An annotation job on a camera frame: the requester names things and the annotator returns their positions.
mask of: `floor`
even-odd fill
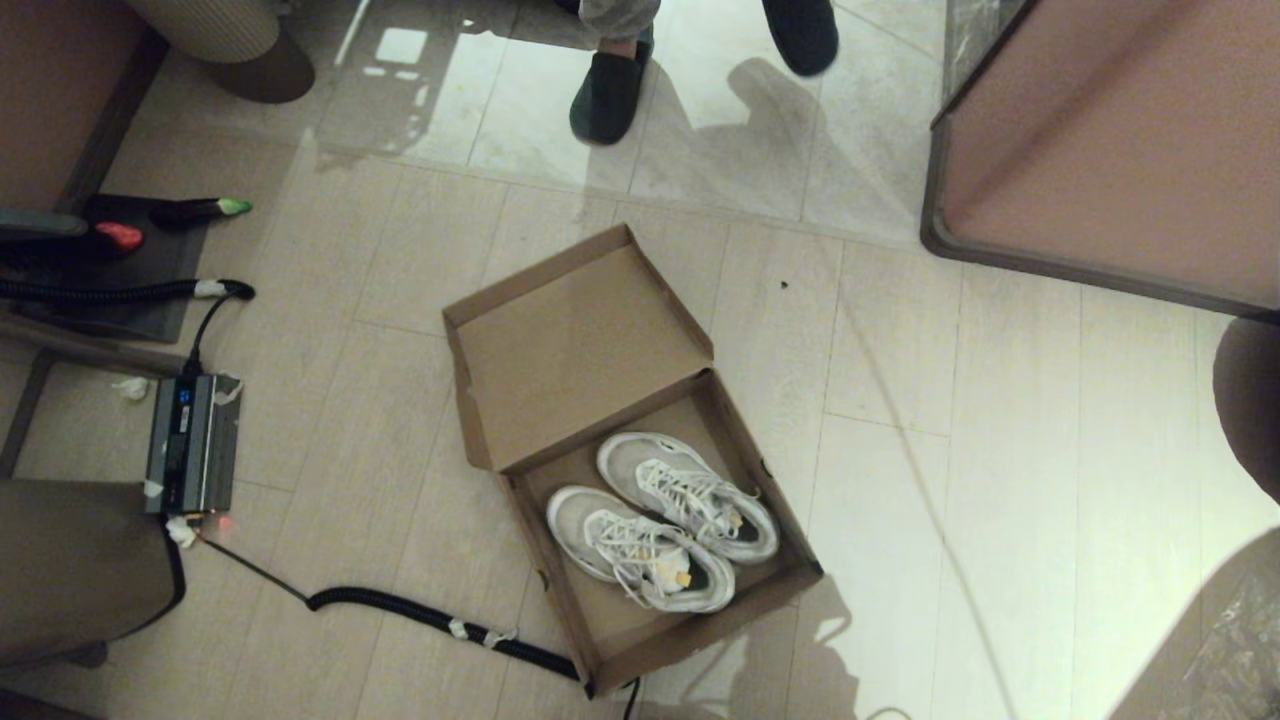
[[[1229,318],[919,249],[941,3],[841,0],[837,67],[797,81],[754,4],[668,0],[612,149],[568,135],[588,55],[554,8],[375,0],[334,69],[351,5],[291,18],[321,68],[291,105],[168,60],[106,183],[256,204],[202,258],[260,290],[206,338],[248,382],[220,539],[303,589],[390,588],[563,650],[463,457],[439,309],[626,222],[829,574],[646,678],[640,717],[1092,720],[1153,656],[1185,667],[1215,619],[1201,587],[1280,525],[1213,410]],[[0,348],[8,411],[27,360]],[[60,368],[19,471],[137,482],[150,411],[114,379]],[[123,719],[621,717],[621,696],[184,561],[187,600],[105,667],[0,684]]]

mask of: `shoelace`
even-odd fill
[[[648,571],[650,584],[659,597],[667,597],[662,583],[657,579],[655,565],[684,552],[678,544],[662,536],[663,532],[681,533],[678,528],[659,525],[644,518],[623,520],[621,518],[600,520],[602,527],[595,537],[588,534],[586,544],[599,552],[613,568],[613,578],[618,580],[627,597],[643,607],[653,607],[632,585],[640,584]]]
[[[716,496],[741,492],[733,486],[704,470],[676,470],[662,460],[645,460],[636,469],[640,486],[664,498],[668,510],[675,511],[677,524],[690,527],[691,519],[700,520],[694,539],[701,542],[708,534],[737,538],[737,527],[730,520],[724,503]]]

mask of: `shoe box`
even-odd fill
[[[451,305],[444,322],[467,460],[497,473],[589,697],[732,635],[822,578],[716,372],[710,338],[630,228],[608,229]],[[723,610],[646,610],[556,544],[548,498],[568,484],[611,492],[595,452],[623,430],[682,439],[773,514],[777,555],[737,566],[737,591]]]

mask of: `sneaker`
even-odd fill
[[[680,528],[650,520],[612,495],[567,486],[547,503],[547,524],[588,575],[618,583],[644,607],[714,612],[733,598],[733,569]]]
[[[778,551],[778,530],[760,501],[721,478],[698,451],[658,433],[621,433],[595,456],[618,495],[692,533],[733,562],[763,562]]]

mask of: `slipper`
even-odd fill
[[[763,0],[773,44],[791,72],[800,77],[831,67],[840,49],[831,0]]]
[[[591,58],[591,69],[568,110],[573,135],[600,145],[622,140],[636,117],[640,79],[652,55],[653,28],[649,28],[636,41],[635,59],[608,53],[596,53]]]

